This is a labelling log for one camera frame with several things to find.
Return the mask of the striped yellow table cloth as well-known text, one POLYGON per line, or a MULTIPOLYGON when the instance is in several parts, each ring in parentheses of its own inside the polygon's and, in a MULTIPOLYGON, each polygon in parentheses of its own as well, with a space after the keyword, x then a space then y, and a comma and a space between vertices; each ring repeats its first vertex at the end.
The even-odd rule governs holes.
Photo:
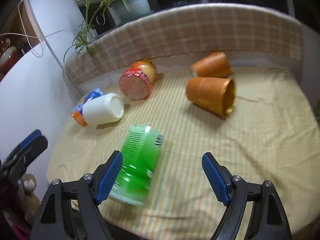
POLYGON ((147 239, 210 239, 225 210, 201 167, 210 152, 233 174, 270 180, 281 198, 294 239, 319 230, 319 126, 293 75, 277 68, 235 67, 234 109, 226 119, 191 104, 192 74, 161 74, 143 101, 124 98, 115 124, 81 127, 72 118, 62 130, 47 179, 79 179, 122 147, 131 125, 149 125, 164 136, 147 204, 111 199, 99 209, 108 222, 147 239))

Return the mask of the orange paper cup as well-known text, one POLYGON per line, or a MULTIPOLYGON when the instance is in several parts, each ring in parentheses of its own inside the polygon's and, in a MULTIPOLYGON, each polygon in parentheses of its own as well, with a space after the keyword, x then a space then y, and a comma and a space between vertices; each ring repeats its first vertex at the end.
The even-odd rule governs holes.
POLYGON ((225 78, 232 74, 228 58, 224 52, 217 51, 191 65, 196 77, 225 78))
POLYGON ((227 118, 233 110, 235 83, 227 78, 193 77, 187 83, 186 95, 193 104, 227 118))

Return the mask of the orange paper cup front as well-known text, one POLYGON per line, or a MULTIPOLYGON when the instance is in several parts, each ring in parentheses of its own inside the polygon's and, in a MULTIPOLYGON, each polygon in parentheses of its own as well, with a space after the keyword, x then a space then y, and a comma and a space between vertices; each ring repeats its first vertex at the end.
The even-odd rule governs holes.
POLYGON ((227 78, 193 77, 187 83, 186 95, 193 104, 227 118, 233 110, 235 83, 227 78))

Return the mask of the green cut bottle cup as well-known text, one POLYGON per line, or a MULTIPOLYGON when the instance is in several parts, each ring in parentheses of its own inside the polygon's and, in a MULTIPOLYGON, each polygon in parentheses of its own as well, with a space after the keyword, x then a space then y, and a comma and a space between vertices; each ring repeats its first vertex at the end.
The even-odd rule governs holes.
POLYGON ((123 164, 109 197, 129 205, 144 205, 149 196, 163 135, 151 126, 132 125, 121 148, 123 164))

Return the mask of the red ceramic vase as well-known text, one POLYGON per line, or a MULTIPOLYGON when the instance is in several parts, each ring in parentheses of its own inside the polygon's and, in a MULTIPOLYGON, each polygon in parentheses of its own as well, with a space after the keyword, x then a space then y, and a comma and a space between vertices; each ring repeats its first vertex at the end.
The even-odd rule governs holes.
POLYGON ((6 75, 18 59, 17 49, 15 46, 11 45, 11 40, 6 37, 1 37, 1 74, 6 75))

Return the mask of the orange paper cup back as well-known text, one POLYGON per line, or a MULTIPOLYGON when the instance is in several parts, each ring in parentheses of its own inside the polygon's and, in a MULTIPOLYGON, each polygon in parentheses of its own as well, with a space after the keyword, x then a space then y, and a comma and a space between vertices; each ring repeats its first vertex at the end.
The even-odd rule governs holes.
POLYGON ((217 51, 191 65, 196 77, 225 78, 232 74, 228 58, 224 52, 217 51))

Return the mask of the potted spider plant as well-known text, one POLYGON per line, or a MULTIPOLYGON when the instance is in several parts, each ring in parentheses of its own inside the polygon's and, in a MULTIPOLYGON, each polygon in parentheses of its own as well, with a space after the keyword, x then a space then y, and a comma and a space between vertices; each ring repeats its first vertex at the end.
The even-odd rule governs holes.
POLYGON ((68 53, 78 56, 87 51, 93 57, 90 44, 95 40, 116 27, 154 13, 149 0, 75 0, 75 3, 83 20, 63 56, 64 63, 69 58, 68 53))

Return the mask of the white cabinet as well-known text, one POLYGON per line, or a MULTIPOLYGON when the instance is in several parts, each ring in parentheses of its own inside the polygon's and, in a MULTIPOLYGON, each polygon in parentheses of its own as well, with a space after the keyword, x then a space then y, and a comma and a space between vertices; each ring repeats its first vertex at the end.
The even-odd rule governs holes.
POLYGON ((44 41, 26 53, 1 81, 1 158, 39 129, 48 148, 29 167, 39 198, 49 185, 46 170, 61 128, 81 92, 65 76, 63 61, 83 20, 75 0, 27 0, 44 41))

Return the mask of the plaid beige sill cloth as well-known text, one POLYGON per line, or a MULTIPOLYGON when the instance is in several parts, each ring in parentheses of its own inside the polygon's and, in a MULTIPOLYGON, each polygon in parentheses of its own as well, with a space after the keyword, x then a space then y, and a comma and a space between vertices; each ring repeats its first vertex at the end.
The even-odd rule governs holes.
POLYGON ((258 51, 302 58, 302 26, 281 12, 255 5, 207 3, 169 9, 103 35, 67 60, 79 84, 139 59, 207 51, 258 51))

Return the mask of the red cut bottle cup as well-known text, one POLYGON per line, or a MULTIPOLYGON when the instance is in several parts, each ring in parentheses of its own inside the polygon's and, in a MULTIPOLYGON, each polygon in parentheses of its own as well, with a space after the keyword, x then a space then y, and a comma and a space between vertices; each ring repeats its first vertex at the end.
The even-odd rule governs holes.
POLYGON ((146 99, 156 81, 157 70, 151 60, 135 61, 119 79, 121 92, 131 100, 146 99))

